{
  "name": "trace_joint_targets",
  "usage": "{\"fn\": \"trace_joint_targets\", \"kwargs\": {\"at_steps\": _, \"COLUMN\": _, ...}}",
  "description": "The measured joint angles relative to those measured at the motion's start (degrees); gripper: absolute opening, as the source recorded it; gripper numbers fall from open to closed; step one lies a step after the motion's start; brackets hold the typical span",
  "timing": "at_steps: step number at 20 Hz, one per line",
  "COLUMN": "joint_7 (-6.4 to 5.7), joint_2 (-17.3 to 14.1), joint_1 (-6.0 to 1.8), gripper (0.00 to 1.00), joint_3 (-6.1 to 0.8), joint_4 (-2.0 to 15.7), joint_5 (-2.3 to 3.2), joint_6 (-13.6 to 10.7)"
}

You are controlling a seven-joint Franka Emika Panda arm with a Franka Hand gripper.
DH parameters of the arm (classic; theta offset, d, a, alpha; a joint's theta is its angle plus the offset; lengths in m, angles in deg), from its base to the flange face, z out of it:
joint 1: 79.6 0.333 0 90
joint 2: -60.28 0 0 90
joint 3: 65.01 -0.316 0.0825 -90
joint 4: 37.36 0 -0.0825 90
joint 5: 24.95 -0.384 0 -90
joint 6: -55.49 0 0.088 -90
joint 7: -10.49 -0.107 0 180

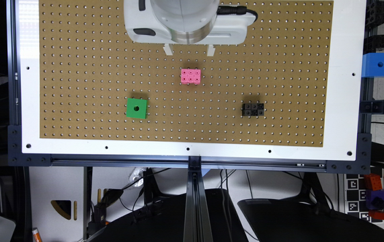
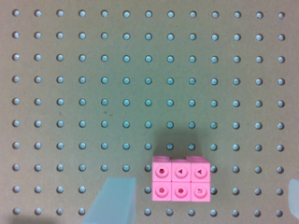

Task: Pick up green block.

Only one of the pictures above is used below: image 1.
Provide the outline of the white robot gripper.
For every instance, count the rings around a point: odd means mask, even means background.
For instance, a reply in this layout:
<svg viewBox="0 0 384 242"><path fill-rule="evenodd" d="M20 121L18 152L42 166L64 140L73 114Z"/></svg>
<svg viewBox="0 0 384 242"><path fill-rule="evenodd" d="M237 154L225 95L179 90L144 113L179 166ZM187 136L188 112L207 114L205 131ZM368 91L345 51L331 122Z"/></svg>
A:
<svg viewBox="0 0 384 242"><path fill-rule="evenodd" d="M239 5L220 5L217 0L125 0L124 25L131 40L164 44L167 56L171 44L208 44L207 56L214 56L213 44L241 44L256 14Z"/></svg>

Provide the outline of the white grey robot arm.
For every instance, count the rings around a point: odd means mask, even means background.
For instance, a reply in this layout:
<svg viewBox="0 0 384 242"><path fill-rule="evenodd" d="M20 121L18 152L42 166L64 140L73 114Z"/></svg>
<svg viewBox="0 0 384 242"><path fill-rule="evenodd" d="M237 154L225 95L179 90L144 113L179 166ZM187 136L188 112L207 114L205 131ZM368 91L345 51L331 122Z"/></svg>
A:
<svg viewBox="0 0 384 242"><path fill-rule="evenodd" d="M172 55L173 44L206 45L208 56L216 45L241 44L258 14L241 5L219 0L126 0L124 24L134 42L162 44Z"/></svg>

